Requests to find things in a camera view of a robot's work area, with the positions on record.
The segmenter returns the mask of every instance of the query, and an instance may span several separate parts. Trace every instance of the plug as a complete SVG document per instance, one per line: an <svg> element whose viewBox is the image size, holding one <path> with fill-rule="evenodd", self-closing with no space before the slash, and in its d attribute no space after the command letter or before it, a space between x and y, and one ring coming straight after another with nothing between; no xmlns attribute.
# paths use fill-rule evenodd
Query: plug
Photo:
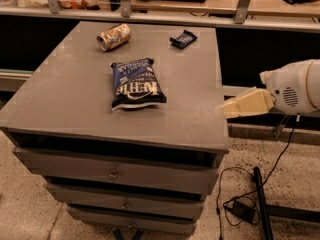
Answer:
<svg viewBox="0 0 320 240"><path fill-rule="evenodd" d="M255 212L256 210L254 208L246 204L243 204L237 200L233 202L233 208L231 210L231 213L244 221L252 223Z"/></svg>

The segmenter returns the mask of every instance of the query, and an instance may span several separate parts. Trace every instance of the drawer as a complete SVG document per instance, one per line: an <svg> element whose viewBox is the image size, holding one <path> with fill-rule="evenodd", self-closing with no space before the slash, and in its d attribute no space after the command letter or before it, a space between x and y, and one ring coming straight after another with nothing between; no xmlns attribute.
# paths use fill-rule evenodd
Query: drawer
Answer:
<svg viewBox="0 0 320 240"><path fill-rule="evenodd" d="M15 148L14 153L34 174L199 193L202 200L212 192L218 173L207 167L74 152Z"/></svg>
<svg viewBox="0 0 320 240"><path fill-rule="evenodd" d="M193 221L200 217L203 210L203 202L181 198L50 183L46 188L56 200L68 204L182 217Z"/></svg>
<svg viewBox="0 0 320 240"><path fill-rule="evenodd" d="M122 212L70 206L67 208L67 211L74 219L84 222L129 227L139 230L192 235L196 228L196 224L192 221L176 218L126 214Z"/></svg>

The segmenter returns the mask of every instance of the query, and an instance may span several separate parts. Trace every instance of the power cord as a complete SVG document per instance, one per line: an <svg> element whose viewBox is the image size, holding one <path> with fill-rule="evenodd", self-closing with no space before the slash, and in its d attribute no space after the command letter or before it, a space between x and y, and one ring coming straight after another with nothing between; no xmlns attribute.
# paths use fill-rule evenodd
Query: power cord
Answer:
<svg viewBox="0 0 320 240"><path fill-rule="evenodd" d="M274 172L274 170L276 169L276 167L277 167L277 165L278 165L281 157L283 156L283 154L286 152L286 150L287 150L288 147L290 146L292 135L293 135L293 133L294 133L296 124L299 122L299 120L300 120L300 115L297 116L297 118L296 118L296 120L295 120L295 122L294 122L294 125L293 125L293 127L292 127L292 130L291 130L290 135L289 135L289 138L288 138L287 145L285 146L285 148L282 150L282 152L281 152L280 155L278 156L278 158L277 158L274 166L272 167L271 171L270 171L269 174L267 175L266 179L264 180L264 182L262 183L262 185L260 186L260 188L262 188L262 187L268 182L271 174L272 174L272 173ZM220 236L219 236L219 240L223 240L223 236L222 236L223 230L222 230L221 210L220 210L220 208L219 208L219 199L220 199L221 191L222 191L222 189L221 189L221 181L222 181L222 176L223 176L224 172L229 171L229 170L245 171L245 172L247 172L247 173L251 176L251 179L254 178L254 175L253 175L252 173L250 173L248 170L246 170L246 169L244 169L244 168L242 168L242 167L229 167L229 168L224 169L224 170L221 172L221 174L220 174L220 179L219 179L218 196L217 196L217 199L216 199L216 212L217 212L218 217L219 217L219 226L220 226ZM248 197L248 195L251 195L251 194L253 194L253 193L257 192L257 191L258 191L258 189L249 191L249 192L247 192L247 193L245 193L245 194L242 194L242 195L240 195L240 196L235 196L235 197L231 198L230 200L228 200L228 201L226 201L226 202L223 203L223 208L224 208L224 211L225 211L226 219L227 219L228 223L229 223L231 226L238 226L238 225L241 224L241 222L242 222L243 220L241 219L241 220L240 220L238 223L236 223L236 224L232 224L232 223L231 223L231 221L229 220L228 215L227 215L227 210L228 210L228 211L231 211L231 207L228 206L229 203L235 202L235 201L237 201L237 200L240 199L240 198L248 198L248 199L250 199L250 200L253 202L253 204L254 204L254 205L252 206L252 208L257 208L257 205L256 205L257 199L256 199L256 201L254 201L252 198ZM252 223L252 224L257 225L257 224L259 224L259 222L260 222L260 214L259 214L259 212L258 212L258 222Z"/></svg>

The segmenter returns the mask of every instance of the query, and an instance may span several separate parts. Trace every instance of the black metal stand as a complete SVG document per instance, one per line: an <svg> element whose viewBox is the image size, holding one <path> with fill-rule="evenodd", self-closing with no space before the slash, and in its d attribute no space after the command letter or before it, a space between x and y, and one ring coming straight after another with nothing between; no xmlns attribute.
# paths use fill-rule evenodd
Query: black metal stand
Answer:
<svg viewBox="0 0 320 240"><path fill-rule="evenodd" d="M320 212L267 204L264 195L260 169L258 167L255 167L253 171L258 193L261 221L266 240L273 239L270 216L320 223Z"/></svg>

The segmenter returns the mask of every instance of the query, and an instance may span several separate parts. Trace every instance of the concrete floor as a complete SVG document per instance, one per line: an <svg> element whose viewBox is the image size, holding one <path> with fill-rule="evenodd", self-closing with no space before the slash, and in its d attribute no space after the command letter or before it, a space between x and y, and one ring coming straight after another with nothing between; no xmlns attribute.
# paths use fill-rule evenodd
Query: concrete floor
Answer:
<svg viewBox="0 0 320 240"><path fill-rule="evenodd" d="M232 128L231 135L238 138L230 137L230 153L225 156L221 170L239 166L252 171L253 167L259 166L264 178L286 143L275 142L270 138L271 130L263 130L255 129L253 132L252 129ZM310 144L310 136L314 136L313 144ZM306 142L309 144L298 144L303 143L304 138L308 138ZM293 135L292 144L265 185L269 204L320 211L318 140L317 132L297 131ZM13 144L2 132L0 147L0 240L114 239L114 227L90 225L74 220L66 212L66 205L55 201L46 191L44 179L32 175L13 155ZM226 171L222 178L221 203L253 188L247 174L236 170ZM145 232L142 239L219 239L219 221L215 212L217 193L218 184L205 202L193 236ZM232 223L238 221L232 215L228 217ZM261 222L258 225L243 222L233 227L222 214L222 227L224 239L264 239ZM319 239L320 235L320 224L286 219L272 218L272 229L274 239L311 240ZM132 229L120 230L125 239L131 239L135 233Z"/></svg>

